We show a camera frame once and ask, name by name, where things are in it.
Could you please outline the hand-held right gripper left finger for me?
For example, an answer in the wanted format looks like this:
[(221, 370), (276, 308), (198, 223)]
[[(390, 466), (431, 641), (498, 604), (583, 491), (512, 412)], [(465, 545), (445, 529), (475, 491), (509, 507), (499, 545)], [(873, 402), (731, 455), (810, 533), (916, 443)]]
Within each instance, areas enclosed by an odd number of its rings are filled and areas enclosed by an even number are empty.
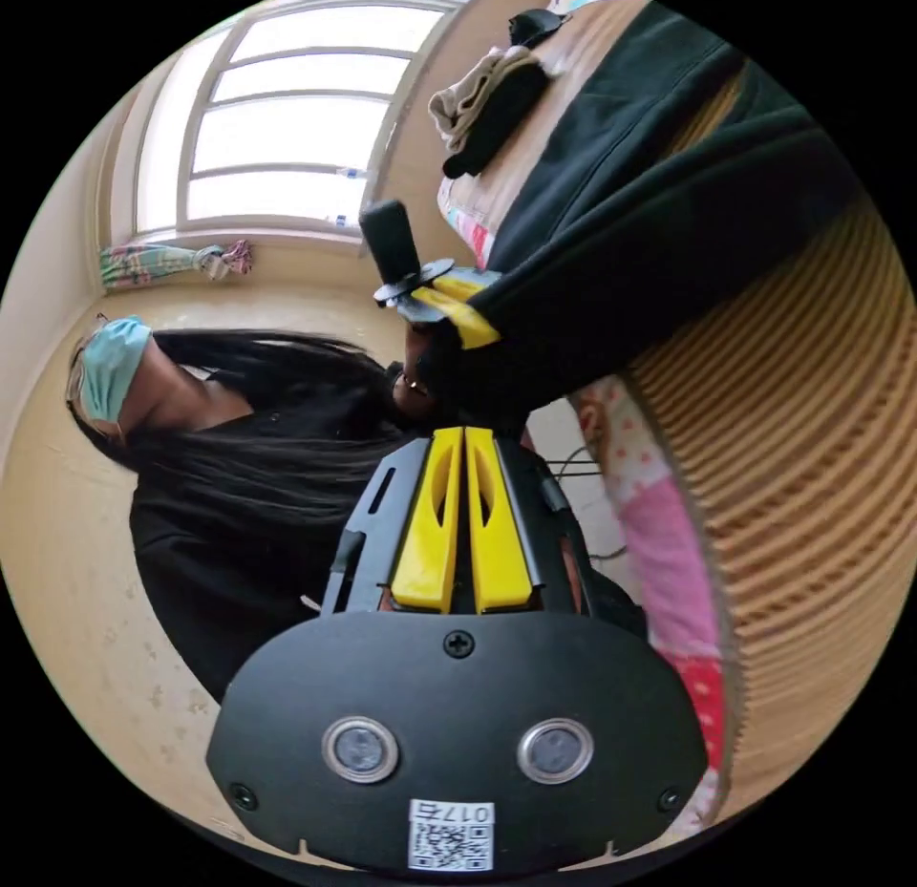
[(459, 536), (463, 428), (438, 430), (426, 454), (391, 595), (402, 609), (451, 607)]

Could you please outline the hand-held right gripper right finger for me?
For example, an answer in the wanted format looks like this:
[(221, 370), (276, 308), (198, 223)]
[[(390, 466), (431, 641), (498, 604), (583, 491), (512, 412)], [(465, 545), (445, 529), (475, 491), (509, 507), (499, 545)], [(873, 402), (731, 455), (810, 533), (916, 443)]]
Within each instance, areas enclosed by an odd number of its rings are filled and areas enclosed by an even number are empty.
[(475, 609), (525, 609), (533, 586), (493, 433), (464, 431)]

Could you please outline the person's left hand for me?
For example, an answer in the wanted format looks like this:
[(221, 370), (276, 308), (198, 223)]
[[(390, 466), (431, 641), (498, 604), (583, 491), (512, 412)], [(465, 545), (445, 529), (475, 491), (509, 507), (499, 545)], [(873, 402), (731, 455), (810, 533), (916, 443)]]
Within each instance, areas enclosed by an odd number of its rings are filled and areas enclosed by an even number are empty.
[(398, 392), (399, 399), (411, 407), (428, 406), (435, 402), (419, 371), (430, 342), (431, 333), (426, 327), (411, 324), (406, 326), (404, 361)]

